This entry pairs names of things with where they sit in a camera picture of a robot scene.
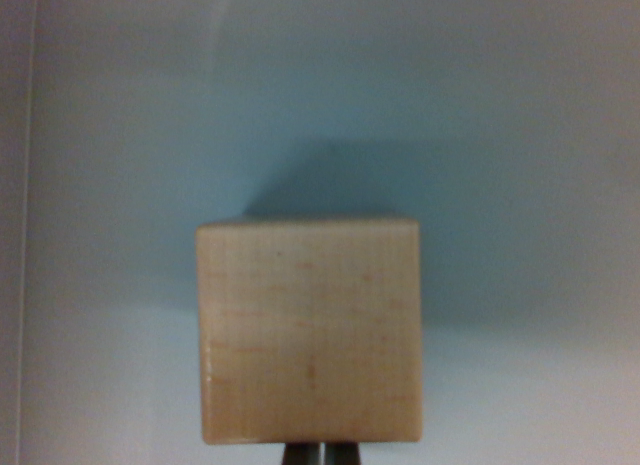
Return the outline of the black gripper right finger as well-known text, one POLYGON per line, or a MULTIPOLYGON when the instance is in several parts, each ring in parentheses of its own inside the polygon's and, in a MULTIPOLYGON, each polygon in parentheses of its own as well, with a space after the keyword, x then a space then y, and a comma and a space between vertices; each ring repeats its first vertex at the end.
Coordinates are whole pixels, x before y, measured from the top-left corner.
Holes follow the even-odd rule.
POLYGON ((326 443, 325 465, 361 465, 359 444, 354 442, 326 443))

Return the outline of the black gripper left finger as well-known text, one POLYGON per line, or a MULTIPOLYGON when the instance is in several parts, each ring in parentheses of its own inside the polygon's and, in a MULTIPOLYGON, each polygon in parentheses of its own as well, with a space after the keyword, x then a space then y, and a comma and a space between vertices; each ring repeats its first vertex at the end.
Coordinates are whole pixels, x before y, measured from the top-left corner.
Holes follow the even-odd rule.
POLYGON ((288 443, 282 455, 282 465, 319 465, 319 443, 288 443))

